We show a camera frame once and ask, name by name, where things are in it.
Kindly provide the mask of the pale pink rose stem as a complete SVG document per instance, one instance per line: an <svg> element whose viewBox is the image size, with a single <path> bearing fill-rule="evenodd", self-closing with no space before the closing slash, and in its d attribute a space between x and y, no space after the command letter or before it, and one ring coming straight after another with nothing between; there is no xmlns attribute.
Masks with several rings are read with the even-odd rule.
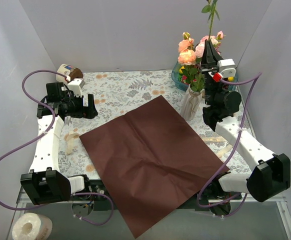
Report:
<svg viewBox="0 0 291 240"><path fill-rule="evenodd" d="M197 58L202 58L205 50L205 43L200 42L199 44L196 45L195 47L195 55Z"/></svg>

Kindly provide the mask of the deep pink rose stem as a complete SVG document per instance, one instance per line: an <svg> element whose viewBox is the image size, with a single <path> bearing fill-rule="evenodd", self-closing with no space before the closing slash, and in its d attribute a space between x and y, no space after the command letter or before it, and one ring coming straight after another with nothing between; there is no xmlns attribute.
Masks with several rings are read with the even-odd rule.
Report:
<svg viewBox="0 0 291 240"><path fill-rule="evenodd" d="M213 44L213 47L215 48L215 50L220 54L221 52L219 51L219 48L221 46L221 40L224 38L224 33L222 31L219 31L217 33L216 36L212 35L212 36L204 36L201 40L200 40L200 48L201 48L201 55L204 52L204 48L205 48L205 40L209 40L211 39L211 42Z"/></svg>

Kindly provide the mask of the peach rose stem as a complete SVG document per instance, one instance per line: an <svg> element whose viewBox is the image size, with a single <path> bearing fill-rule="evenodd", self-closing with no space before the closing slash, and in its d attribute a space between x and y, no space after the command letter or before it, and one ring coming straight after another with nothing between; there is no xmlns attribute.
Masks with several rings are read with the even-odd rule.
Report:
<svg viewBox="0 0 291 240"><path fill-rule="evenodd" d="M200 70L201 59L195 55L194 39L188 32L182 33L183 40L178 44L178 63L184 66L183 74L179 72L179 81L183 75L187 77L188 86L195 92L204 88L204 76Z"/></svg>
<svg viewBox="0 0 291 240"><path fill-rule="evenodd" d="M218 0L206 0L206 5L201 10L203 14L209 14L207 21L209 26L208 40L210 40L212 36L212 29L215 16L217 17L218 20L220 20L220 16L217 10L217 3Z"/></svg>

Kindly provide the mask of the red wrapping paper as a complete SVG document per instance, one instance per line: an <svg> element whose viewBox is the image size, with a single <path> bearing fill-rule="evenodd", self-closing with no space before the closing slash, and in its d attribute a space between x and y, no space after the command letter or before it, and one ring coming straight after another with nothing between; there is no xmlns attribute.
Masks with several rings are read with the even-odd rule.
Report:
<svg viewBox="0 0 291 240"><path fill-rule="evenodd" d="M80 140L135 238L228 171L163 96Z"/></svg>

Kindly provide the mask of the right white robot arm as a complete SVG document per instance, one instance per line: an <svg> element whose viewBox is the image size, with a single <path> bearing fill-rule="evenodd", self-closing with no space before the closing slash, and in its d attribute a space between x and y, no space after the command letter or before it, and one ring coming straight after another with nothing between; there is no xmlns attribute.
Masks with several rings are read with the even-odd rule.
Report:
<svg viewBox="0 0 291 240"><path fill-rule="evenodd" d="M252 172L236 174L219 170L207 185L218 199L233 192L250 194L258 202L264 202L290 188L291 161L284 153L275 154L259 143L235 118L242 102L239 92L228 90L230 78L236 74L235 67L233 59L223 59L212 41L205 40L201 60L207 105L202 110L204 123L232 145Z"/></svg>

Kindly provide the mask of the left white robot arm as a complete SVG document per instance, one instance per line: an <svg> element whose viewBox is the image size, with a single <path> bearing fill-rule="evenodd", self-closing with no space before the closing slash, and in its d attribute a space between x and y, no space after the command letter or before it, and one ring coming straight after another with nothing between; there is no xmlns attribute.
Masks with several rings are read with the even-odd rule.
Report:
<svg viewBox="0 0 291 240"><path fill-rule="evenodd" d="M33 162L20 183L34 205L68 201L75 194L87 200L92 194L85 174L66 177L59 169L59 144L66 117L93 119L98 115L94 96L88 94L84 105L84 80L46 84L47 95L37 106L38 134Z"/></svg>

